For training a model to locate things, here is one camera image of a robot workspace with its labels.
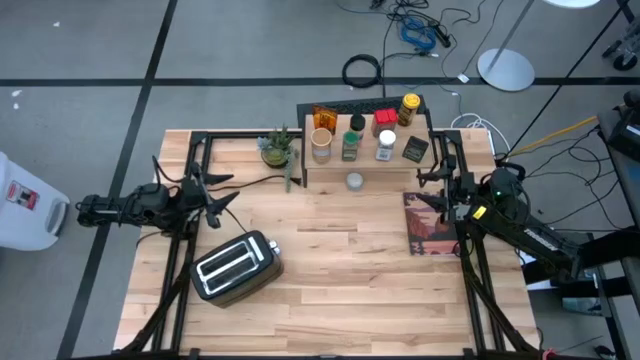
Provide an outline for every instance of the white container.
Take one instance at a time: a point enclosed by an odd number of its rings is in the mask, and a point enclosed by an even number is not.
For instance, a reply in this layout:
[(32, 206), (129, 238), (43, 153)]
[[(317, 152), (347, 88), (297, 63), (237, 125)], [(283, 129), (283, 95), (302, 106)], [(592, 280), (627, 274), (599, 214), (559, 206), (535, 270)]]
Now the white container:
[(0, 246), (42, 250), (58, 240), (69, 198), (0, 152)]
[(378, 150), (376, 160), (389, 161), (393, 154), (393, 144), (396, 142), (396, 134), (391, 130), (383, 130), (378, 137)]

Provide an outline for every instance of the wooden shelf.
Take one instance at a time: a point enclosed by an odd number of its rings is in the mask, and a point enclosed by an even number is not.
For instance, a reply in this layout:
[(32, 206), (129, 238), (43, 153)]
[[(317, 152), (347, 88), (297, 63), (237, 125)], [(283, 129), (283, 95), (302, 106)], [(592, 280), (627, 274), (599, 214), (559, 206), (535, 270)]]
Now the wooden shelf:
[(402, 151), (407, 145), (410, 136), (431, 143), (429, 140), (429, 131), (427, 129), (427, 120), (424, 115), (416, 115), (411, 126), (404, 127), (397, 125), (394, 132), (396, 133), (396, 143), (393, 148), (393, 157), (391, 161), (376, 160), (376, 150), (378, 149), (378, 139), (373, 137), (371, 133), (371, 123), (373, 115), (363, 115), (367, 121), (364, 130), (364, 138), (358, 148), (358, 158), (356, 161), (342, 161), (342, 137), (349, 130), (349, 122), (351, 115), (338, 115), (338, 125), (336, 134), (331, 142), (331, 160), (325, 164), (318, 164), (313, 160), (311, 155), (311, 133), (315, 130), (313, 125), (313, 116), (307, 115), (305, 123), (305, 168), (306, 169), (424, 169), (431, 168), (433, 165), (433, 151), (427, 149), (422, 161), (418, 164), (402, 157)]

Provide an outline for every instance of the white jar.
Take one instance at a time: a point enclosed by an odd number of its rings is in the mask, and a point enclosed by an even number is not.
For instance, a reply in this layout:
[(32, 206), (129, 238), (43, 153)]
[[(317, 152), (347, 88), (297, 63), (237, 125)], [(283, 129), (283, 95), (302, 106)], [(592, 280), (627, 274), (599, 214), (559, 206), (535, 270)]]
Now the white jar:
[(376, 160), (389, 161), (393, 153), (393, 144), (396, 142), (396, 134), (391, 130), (383, 130), (378, 137), (378, 151)]

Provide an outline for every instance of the black lid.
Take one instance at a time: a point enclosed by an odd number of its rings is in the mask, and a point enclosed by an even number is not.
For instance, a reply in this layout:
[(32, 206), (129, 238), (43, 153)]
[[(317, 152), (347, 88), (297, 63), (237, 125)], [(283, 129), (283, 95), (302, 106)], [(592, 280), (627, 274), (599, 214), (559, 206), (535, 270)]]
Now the black lid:
[(360, 131), (364, 129), (365, 123), (366, 122), (364, 120), (364, 116), (362, 116), (361, 114), (353, 114), (351, 116), (351, 124), (349, 125), (349, 127), (353, 131)]

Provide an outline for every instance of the wooden tabletop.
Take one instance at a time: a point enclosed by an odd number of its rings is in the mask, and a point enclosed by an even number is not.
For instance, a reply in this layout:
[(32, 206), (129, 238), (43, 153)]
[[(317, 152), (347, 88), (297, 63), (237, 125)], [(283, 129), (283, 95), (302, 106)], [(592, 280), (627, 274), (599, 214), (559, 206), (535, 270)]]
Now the wooden tabletop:
[[(493, 160), (485, 130), (462, 133), (469, 171), (478, 176), (490, 172)], [(159, 160), (170, 177), (183, 172), (189, 136), (189, 130), (165, 134)], [(295, 141), (300, 147), (300, 140)], [(262, 163), (251, 139), (216, 140), (209, 169), (234, 174), (229, 185), (279, 172)], [(299, 167), (295, 172), (300, 176)], [(417, 190), (413, 182), (415, 178), (391, 189), (365, 187), (359, 193), (348, 192), (343, 182), (327, 181), (310, 183), (307, 189), (294, 185), (287, 194), (282, 179), (242, 189), (229, 208), (247, 229), (278, 242), (284, 273), (227, 309), (202, 301), (192, 288), (181, 352), (197, 347), (203, 354), (230, 355), (444, 355), (474, 347), (460, 260), (409, 255), (400, 191)], [(441, 186), (430, 183), (423, 190), (435, 192)], [(227, 214), (220, 220), (218, 230), (201, 222), (196, 258), (241, 234)], [(144, 228), (142, 235), (152, 231)], [(485, 238), (485, 247), (498, 304), (537, 346), (518, 257), (512, 247), (491, 237)], [(185, 248), (183, 244), (180, 259)], [(140, 244), (114, 348), (131, 341), (155, 309), (168, 251), (169, 240), (161, 236)], [(488, 316), (482, 306), (481, 311), (491, 348)]]

